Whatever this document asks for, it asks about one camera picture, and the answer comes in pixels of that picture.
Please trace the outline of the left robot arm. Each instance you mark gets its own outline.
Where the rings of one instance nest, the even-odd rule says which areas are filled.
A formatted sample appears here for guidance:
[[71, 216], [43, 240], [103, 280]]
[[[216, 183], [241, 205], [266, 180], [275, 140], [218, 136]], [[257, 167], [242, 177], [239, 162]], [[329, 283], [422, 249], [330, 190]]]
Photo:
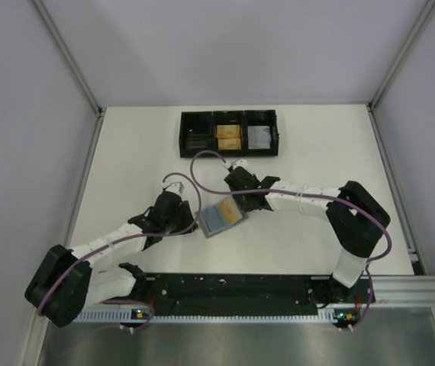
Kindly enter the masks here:
[[192, 233], [197, 223], [188, 201], [168, 187], [154, 205], [116, 230], [70, 249], [49, 249], [24, 292], [24, 298], [55, 326], [69, 325], [84, 308], [98, 303], [155, 300], [145, 272], [129, 258], [166, 236]]

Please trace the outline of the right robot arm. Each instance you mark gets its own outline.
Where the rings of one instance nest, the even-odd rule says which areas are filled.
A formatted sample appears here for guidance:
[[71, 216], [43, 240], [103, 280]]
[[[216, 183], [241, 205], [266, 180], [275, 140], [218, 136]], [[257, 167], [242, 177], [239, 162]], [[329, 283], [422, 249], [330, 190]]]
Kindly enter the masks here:
[[369, 263], [392, 250], [392, 238], [386, 230], [390, 216], [356, 181], [348, 181], [340, 188], [313, 188], [274, 176], [259, 180], [242, 166], [231, 168], [224, 181], [246, 212], [290, 211], [331, 225], [341, 245], [340, 257], [327, 282], [310, 289], [314, 303], [349, 301]]

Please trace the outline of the grey card holder wallet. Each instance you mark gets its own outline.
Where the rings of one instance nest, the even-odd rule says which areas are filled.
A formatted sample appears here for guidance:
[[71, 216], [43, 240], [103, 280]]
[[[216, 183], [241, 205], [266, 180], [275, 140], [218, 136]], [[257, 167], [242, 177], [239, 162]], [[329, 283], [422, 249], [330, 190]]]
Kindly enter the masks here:
[[204, 207], [198, 214], [198, 226], [201, 228], [201, 231], [204, 233], [204, 236], [208, 239], [213, 236], [217, 236], [227, 230], [232, 229], [233, 227], [239, 225], [241, 222], [243, 222], [248, 218], [247, 213], [241, 212], [242, 218], [240, 220], [238, 220], [234, 225], [227, 224], [226, 221], [224, 220], [223, 214], [221, 213], [221, 209], [219, 207], [219, 203], [221, 201], [211, 206]]

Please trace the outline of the gold credit card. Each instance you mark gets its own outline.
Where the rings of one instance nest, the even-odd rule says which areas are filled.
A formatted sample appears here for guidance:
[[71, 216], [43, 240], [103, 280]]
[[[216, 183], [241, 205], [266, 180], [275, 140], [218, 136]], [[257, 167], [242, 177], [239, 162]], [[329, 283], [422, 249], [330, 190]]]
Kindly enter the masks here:
[[218, 139], [217, 147], [219, 150], [242, 150], [240, 138]]
[[229, 225], [234, 225], [238, 220], [242, 218], [240, 208], [237, 206], [235, 200], [232, 197], [226, 197], [219, 203], [221, 213], [224, 220]]

